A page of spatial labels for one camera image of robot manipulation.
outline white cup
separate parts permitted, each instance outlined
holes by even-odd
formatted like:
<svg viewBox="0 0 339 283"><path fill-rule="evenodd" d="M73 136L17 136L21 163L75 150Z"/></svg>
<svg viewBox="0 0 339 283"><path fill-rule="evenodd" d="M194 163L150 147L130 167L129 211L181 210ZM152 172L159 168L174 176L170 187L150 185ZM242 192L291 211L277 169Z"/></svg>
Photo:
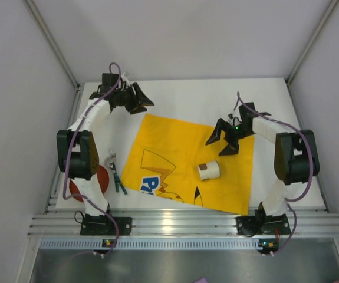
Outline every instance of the white cup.
<svg viewBox="0 0 339 283"><path fill-rule="evenodd" d="M216 160L202 163L197 166L199 177L202 181L220 177L220 167Z"/></svg>

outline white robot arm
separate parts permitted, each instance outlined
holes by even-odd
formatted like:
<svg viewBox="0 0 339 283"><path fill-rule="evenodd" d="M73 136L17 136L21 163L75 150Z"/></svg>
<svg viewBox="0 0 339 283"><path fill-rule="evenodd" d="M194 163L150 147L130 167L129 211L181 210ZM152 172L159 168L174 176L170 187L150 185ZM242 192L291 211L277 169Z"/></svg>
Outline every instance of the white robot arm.
<svg viewBox="0 0 339 283"><path fill-rule="evenodd" d="M319 172L320 166L314 134L310 130L300 131L306 138L306 141L304 141L297 132L285 127L283 125L285 123L269 119L268 113L257 113L254 103L241 105L239 112L241 121L237 124L233 122L236 118L233 114L229 115L229 121L219 119L206 145L218 141L221 131L225 132L224 139L228 144L219 153L220 156L238 154L239 139L253 134L258 134L274 144L274 169L278 180L274 182L269 195L261 204L266 215L283 215L287 208L286 199L296 193L293 191L293 187L287 185L307 182L310 164L313 166L313 176L316 176ZM311 149L312 162L308 159L309 155L305 142Z"/></svg>
<svg viewBox="0 0 339 283"><path fill-rule="evenodd" d="M123 80L120 87L115 88L108 96L104 94L117 84L119 75L103 74L102 84L98 90L92 93L88 105L76 122L67 130L57 133L58 163L62 172L66 171L67 156L70 149L70 141L75 135L74 146L71 152L68 177L78 187L84 200L86 215L99 217L101 211L109 211L108 201L103 196L97 180L99 158L93 133L96 133L104 119L117 106L125 106L130 114L147 111L146 106L153 106L142 92L137 83L130 84Z"/></svg>

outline cable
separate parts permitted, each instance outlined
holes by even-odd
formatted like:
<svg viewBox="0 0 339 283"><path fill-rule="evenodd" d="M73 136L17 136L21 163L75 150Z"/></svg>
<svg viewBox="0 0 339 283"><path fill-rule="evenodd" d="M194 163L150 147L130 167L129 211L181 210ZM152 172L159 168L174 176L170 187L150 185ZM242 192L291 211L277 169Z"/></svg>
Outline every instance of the cable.
<svg viewBox="0 0 339 283"><path fill-rule="evenodd" d="M271 119L271 118L268 118L267 116L265 115L262 115L261 113L251 109L248 105L246 105L244 103L244 101L242 101L242 99L240 98L240 92L238 92L238 101L241 102L242 105L244 105L244 107L246 109L248 109L250 112L256 114L257 116L260 116L262 118L264 118L265 120L268 120L268 121L271 121L271 122L274 122L274 123L278 123L280 125L283 125L283 126L286 126L286 127L289 127L291 130L295 131L299 136L300 138L303 140L304 142L304 145L305 145L305 149L307 150L307 155L308 155L308 161L309 161L309 164L310 164L310 173L308 175L308 183L303 191L303 193L298 196L297 198L295 199L288 199L288 198L285 198L286 202L297 202L299 200L301 200L302 198L305 197L305 195L308 193L308 191L310 190L310 187L311 187L311 184L312 184L312 178L313 178L313 159L312 159L312 151L311 151L311 147L310 147L310 144L308 143L307 141L307 138L303 135L303 133L301 131L299 131L297 128L295 128L293 125L290 125L286 122L282 122L282 121L279 121L279 120L275 120L275 119Z"/></svg>
<svg viewBox="0 0 339 283"><path fill-rule="evenodd" d="M121 91L124 91L126 89L126 82L121 79Z"/></svg>
<svg viewBox="0 0 339 283"><path fill-rule="evenodd" d="M236 100L236 104L235 104L235 106L233 108L233 112L236 111L236 108L238 108L238 105L239 105L239 96L238 96L238 99Z"/></svg>
<svg viewBox="0 0 339 283"><path fill-rule="evenodd" d="M59 267L57 268L57 272L60 272L67 264L69 264L74 258L78 257L79 255L84 255L84 254L93 254L93 251L81 251L77 252L76 254L71 255L69 258L63 259L62 263L60 263Z"/></svg>
<svg viewBox="0 0 339 283"><path fill-rule="evenodd" d="M121 68L118 64L116 63L111 63L109 65L109 71L111 72L111 68L112 66L115 65L117 68L118 68L118 80L117 82L112 86L112 88L110 90L108 90L108 92L106 92L103 96L101 96L99 99L96 100L96 102L92 105L90 105L88 107L88 109L85 111L84 113L84 117L81 119L79 125L77 126L74 134L73 134L73 137L70 141L70 145L68 147L68 153L67 153L67 162L65 163L65 173L64 173L64 184L63 184L63 199L64 200L67 200L67 199L70 199L70 198L73 198L74 196L80 196L82 197L84 200L86 200L92 207L94 207L95 209L97 209L99 212L101 212L103 215L105 215L106 217L109 218L109 220L111 220L111 222L113 223L115 229L116 229L116 238L112 244L112 246L110 247L110 249L108 250L108 252L106 254L109 254L117 245L117 241L118 241L118 238L120 236L120 231L118 229L118 225L116 223L116 221L114 220L113 217L111 217L106 211L103 211L102 209L100 209L97 205L95 205L87 196L85 195L82 195L80 193L76 193L76 194L72 194L72 195L69 195L69 196L66 196L66 190L67 190L67 183L68 183L68 175L69 175L69 171L70 171L70 160L71 160L71 154L72 154L72 150L73 150L73 147L74 147L74 143L75 143L75 139L77 137L77 134L79 133L79 130L81 128L81 126L84 124L84 121L85 119L87 118L89 112L92 110L92 108L97 104L99 103L101 100L104 100L108 95L110 95L117 87L118 87L118 84L121 80Z"/></svg>
<svg viewBox="0 0 339 283"><path fill-rule="evenodd" d="M126 85L129 87L129 86L131 86L131 83L130 83L129 79L127 78L127 74L128 74L128 73L124 72L124 73L121 75L121 78L122 78L122 80L126 83Z"/></svg>
<svg viewBox="0 0 339 283"><path fill-rule="evenodd" d="M74 219L75 219L75 221L81 225L82 223L76 219L76 215L77 215L78 213L81 214L81 217L82 217L83 219L84 219L84 214L83 214L80 210L76 211L75 214L74 214Z"/></svg>
<svg viewBox="0 0 339 283"><path fill-rule="evenodd" d="M279 233L279 229L275 228L275 240L277 243L279 243L279 240L281 239L281 234Z"/></svg>
<svg viewBox="0 0 339 283"><path fill-rule="evenodd" d="M288 206L288 209L294 215L294 225L293 225L292 230L291 230L290 234L288 235L288 238L286 239L286 241L275 252L273 252L273 255L278 254L281 250L283 250L285 248L285 246L287 246L287 244L291 240L292 236L294 236L295 230L298 226L297 213L294 211L294 209L291 207L291 205L289 205L289 203L287 203L287 206Z"/></svg>
<svg viewBox="0 0 339 283"><path fill-rule="evenodd" d="M300 138L303 140L304 142L304 145L305 145L305 149L307 150L307 155L308 155L308 161L309 161L309 167L310 167L310 173L308 175L308 183L303 191L303 193L298 196L297 198L295 199L288 199L288 198L285 198L285 201L286 201L286 204L288 206L288 209L292 212L292 214L294 214L294 225L292 227L292 230L290 232L290 234L288 235L288 238L286 239L286 241L278 248L278 250L276 250L275 252L272 253L272 255L276 255L278 254L279 252L281 252L285 246L287 246L288 242L291 240L292 236L294 236L294 233L295 233L295 230L297 228L297 225L298 225L298 221L297 221L297 213L295 212L295 210L291 207L291 205L289 204L289 202L297 202L299 200L301 200L302 198L305 197L305 195L308 193L308 191L310 190L310 187L311 187L311 183L312 183L312 178L313 178L313 159L312 159L312 151L311 151L311 147L310 147L310 144L308 143L307 141L307 138L303 135L303 133L298 130L297 128L295 128L293 125L290 125L286 122L282 122L282 121L279 121L279 120L275 120L275 119L271 119L271 118L268 118L267 116L265 115L262 115L261 113L251 109L248 105L246 105L244 103L244 101L242 101L242 99L240 98L240 92L238 92L238 101L241 102L242 105L244 105L244 107L246 109L248 109L250 112L256 114L257 116L260 116L262 118L264 118L265 120L268 120L268 121L271 121L271 122L274 122L274 123L278 123L280 125L283 125L283 126L286 126L286 127L289 127L290 129L292 129L293 131L295 131L297 134L299 134Z"/></svg>
<svg viewBox="0 0 339 283"><path fill-rule="evenodd" d="M239 117L234 117L233 119L232 119L232 126L233 127L237 127L238 125L240 125L241 124L241 121L240 121L240 119L239 119Z"/></svg>

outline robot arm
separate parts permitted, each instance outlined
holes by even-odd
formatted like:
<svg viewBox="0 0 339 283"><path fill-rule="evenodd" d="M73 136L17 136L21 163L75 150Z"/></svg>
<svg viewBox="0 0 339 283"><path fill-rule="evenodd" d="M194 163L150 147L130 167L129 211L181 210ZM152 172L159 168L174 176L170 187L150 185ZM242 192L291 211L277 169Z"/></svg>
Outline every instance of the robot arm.
<svg viewBox="0 0 339 283"><path fill-rule="evenodd" d="M262 247L260 252L273 255L279 249L277 235L289 235L284 243L285 245L295 232L296 215L288 202L295 202L304 197L310 183L307 184L304 193L296 199L288 199L288 194L292 189L288 185L297 182L310 182L308 179L311 176L316 176L320 170L315 137L310 130L297 130L294 133L290 133L282 124L295 130L291 125L272 119L263 119L262 117L269 114L256 112L254 103L243 103L239 108L239 112L241 121L237 125L234 123L237 118L233 114L228 116L229 121L219 119L206 145L219 140L221 131L225 132L224 139L227 142L227 146L219 153L219 156L238 154L239 139L255 133L275 145L274 169L278 179L274 182L269 195L255 210L255 216L239 216L236 218L238 235L248 237L276 235L275 239L260 240L260 246ZM285 214L287 207L295 216L292 231L289 229L288 219Z"/></svg>
<svg viewBox="0 0 339 283"><path fill-rule="evenodd" d="M254 103L247 103L246 105L255 110ZM219 119L206 145L218 141L222 131L225 132L224 139L227 146L219 153L219 156L238 154L239 140L253 134L259 134L274 144L274 169L279 181L277 180L273 184L272 190L262 202L262 206L267 215L282 215L287 208L285 198L288 197L289 193L293 193L291 187L286 186L297 182L305 183L308 180L310 168L304 141L298 133L289 132L283 125L274 122L275 120L259 117L243 105L239 107L239 112L241 117L239 124L231 123L236 118L233 114L229 115L231 121ZM313 175L316 176L320 166L314 134L311 130L300 132L310 145L314 165Z"/></svg>
<svg viewBox="0 0 339 283"><path fill-rule="evenodd" d="M76 122L67 130L60 130L57 133L58 163L62 172L68 162L67 154L70 141L78 129L75 143L78 149L73 151L70 159L68 177L77 185L80 194L86 196L96 207L102 211L108 211L108 201L103 196L97 180L97 170L100 164L93 133L96 133L104 119L117 106L125 106L130 114L147 111L145 106L153 106L142 92L137 83L127 85L124 81L109 96L99 101L104 93L108 92L118 80L117 74L103 74L102 83L98 90L90 96L88 105ZM90 202L85 201L85 212L89 216L98 217L101 215Z"/></svg>

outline yellow cloth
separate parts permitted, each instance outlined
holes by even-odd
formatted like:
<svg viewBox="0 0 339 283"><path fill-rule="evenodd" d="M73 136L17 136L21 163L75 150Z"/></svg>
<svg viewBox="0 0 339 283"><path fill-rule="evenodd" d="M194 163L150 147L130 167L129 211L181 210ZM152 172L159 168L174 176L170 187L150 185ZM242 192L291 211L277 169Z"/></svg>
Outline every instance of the yellow cloth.
<svg viewBox="0 0 339 283"><path fill-rule="evenodd" d="M205 146L212 127L146 114L121 176L125 187L166 199L246 215L251 192L254 137L239 154L221 156L220 141ZM217 160L221 177L201 181L197 166Z"/></svg>

